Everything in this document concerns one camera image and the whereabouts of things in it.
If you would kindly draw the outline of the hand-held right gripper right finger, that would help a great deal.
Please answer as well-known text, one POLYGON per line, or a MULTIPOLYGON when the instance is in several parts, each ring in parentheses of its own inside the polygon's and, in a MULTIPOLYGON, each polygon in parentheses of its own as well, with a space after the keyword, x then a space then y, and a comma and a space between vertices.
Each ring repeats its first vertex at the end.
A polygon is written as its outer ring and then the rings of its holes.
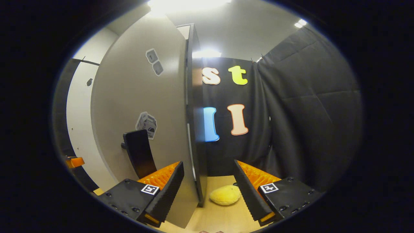
POLYGON ((305 210, 322 192, 294 177, 275 177, 239 160, 234 160, 234 177, 254 221, 265 226, 305 210))

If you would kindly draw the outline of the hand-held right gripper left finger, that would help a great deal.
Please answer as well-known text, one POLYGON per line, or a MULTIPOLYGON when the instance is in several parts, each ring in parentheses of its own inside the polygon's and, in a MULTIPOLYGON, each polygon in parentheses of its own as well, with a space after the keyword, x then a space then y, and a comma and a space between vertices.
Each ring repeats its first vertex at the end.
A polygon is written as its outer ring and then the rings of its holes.
POLYGON ((183 162, 178 161, 138 181, 125 179, 99 195, 99 200, 135 221, 160 227, 183 178, 183 162))

